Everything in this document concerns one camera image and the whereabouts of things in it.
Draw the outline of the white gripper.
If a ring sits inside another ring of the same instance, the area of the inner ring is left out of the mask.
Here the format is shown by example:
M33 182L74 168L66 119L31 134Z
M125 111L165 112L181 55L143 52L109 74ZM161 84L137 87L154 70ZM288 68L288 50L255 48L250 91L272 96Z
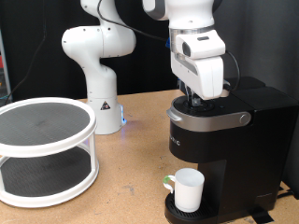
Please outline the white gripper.
M189 105L202 106L202 99L209 100L221 96L223 60L220 56L191 60L172 53L171 68L173 73L185 83Z

